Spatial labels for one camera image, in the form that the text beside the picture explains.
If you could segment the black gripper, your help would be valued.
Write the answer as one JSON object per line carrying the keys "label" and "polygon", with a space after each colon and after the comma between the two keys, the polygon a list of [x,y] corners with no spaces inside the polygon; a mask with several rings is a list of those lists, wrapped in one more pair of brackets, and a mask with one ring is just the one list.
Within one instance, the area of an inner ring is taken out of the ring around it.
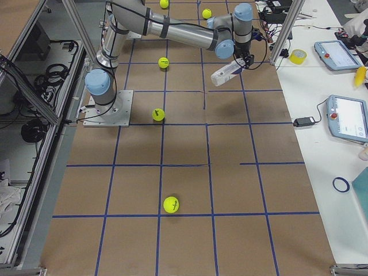
{"label": "black gripper", "polygon": [[235,56],[240,59],[245,69],[249,69],[254,63],[254,55],[250,54],[251,43],[235,43]]}

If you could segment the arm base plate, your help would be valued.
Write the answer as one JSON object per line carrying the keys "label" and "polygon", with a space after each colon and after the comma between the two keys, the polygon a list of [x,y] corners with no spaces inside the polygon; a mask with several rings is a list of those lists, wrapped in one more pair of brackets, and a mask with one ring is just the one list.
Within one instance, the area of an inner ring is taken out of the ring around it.
{"label": "arm base plate", "polygon": [[83,120],[83,126],[129,127],[132,102],[133,90],[119,90],[111,108],[110,105],[97,105],[93,97],[90,96],[89,105],[94,105],[94,107],[86,109],[86,119]]}

